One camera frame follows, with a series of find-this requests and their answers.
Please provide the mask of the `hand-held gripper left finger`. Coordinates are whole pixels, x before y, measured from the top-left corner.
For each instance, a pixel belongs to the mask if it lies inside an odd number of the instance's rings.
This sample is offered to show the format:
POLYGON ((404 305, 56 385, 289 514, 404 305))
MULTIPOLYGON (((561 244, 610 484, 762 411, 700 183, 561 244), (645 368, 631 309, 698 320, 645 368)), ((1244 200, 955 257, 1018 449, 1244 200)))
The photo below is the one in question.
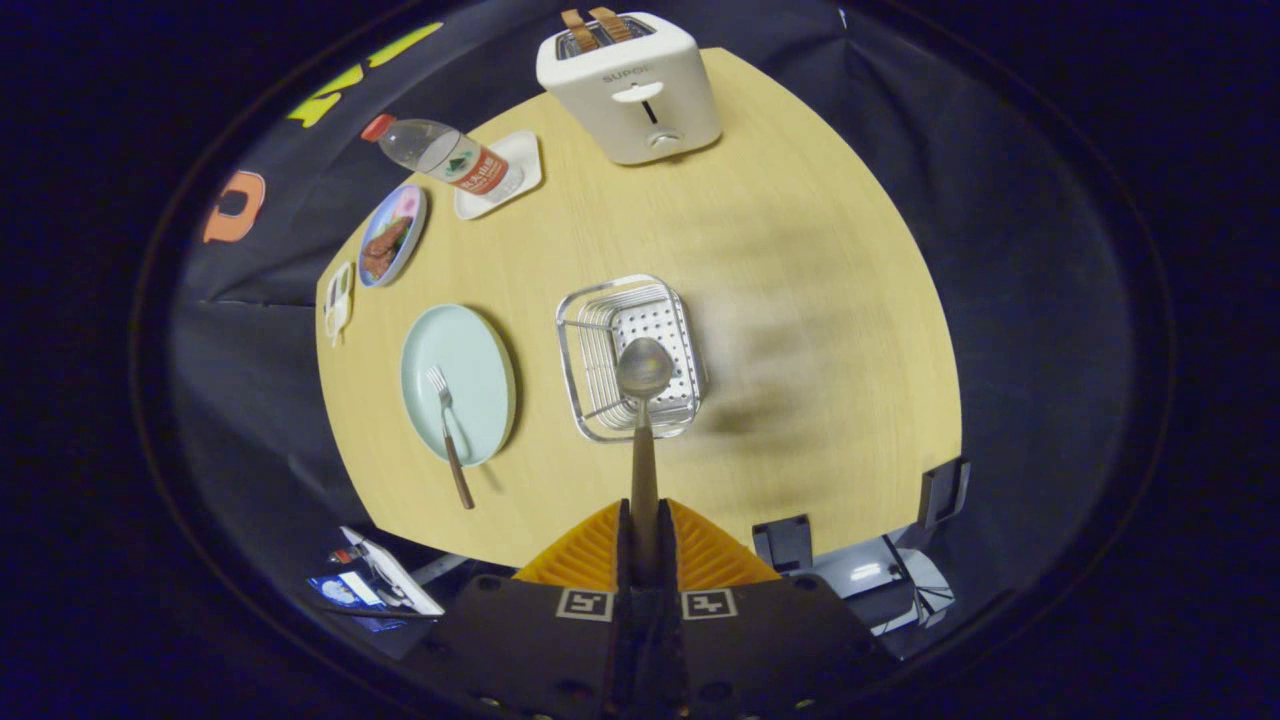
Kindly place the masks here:
POLYGON ((618 719, 634 701, 628 502, 604 506, 512 577, 479 574, 407 657, 466 714, 618 719))

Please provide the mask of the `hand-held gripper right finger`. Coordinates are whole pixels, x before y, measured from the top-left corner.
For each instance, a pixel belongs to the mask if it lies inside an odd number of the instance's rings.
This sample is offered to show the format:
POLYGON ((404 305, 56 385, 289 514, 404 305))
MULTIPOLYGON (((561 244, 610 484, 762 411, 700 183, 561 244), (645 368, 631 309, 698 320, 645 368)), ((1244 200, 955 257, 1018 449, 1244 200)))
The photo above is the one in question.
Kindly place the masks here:
POLYGON ((829 584, 785 577, 672 498, 650 694, 663 719, 809 719, 852 712, 900 660, 829 584))

